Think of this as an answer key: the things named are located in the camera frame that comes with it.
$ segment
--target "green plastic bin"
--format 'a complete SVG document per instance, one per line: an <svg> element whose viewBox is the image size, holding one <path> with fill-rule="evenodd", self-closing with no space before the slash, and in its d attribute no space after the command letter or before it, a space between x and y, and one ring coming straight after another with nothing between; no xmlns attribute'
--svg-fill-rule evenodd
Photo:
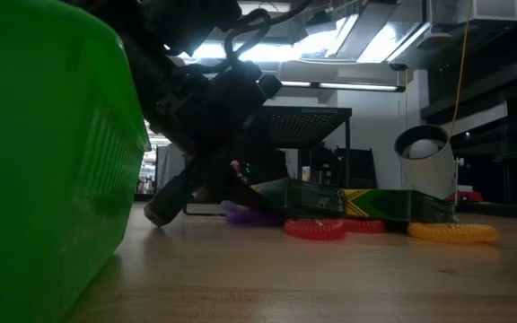
<svg viewBox="0 0 517 323"><path fill-rule="evenodd" d="M123 238L147 148L116 33L0 0L0 322L65 316Z"/></svg>

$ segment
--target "wooden tabletop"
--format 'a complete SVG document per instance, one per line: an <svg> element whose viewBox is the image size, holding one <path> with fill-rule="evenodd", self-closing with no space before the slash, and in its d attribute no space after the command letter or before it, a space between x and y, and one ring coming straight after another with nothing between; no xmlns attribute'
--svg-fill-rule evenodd
<svg viewBox="0 0 517 323"><path fill-rule="evenodd" d="M161 230L135 205L124 241L67 322L517 322L517 220L460 219L503 237L317 242L198 216Z"/></svg>

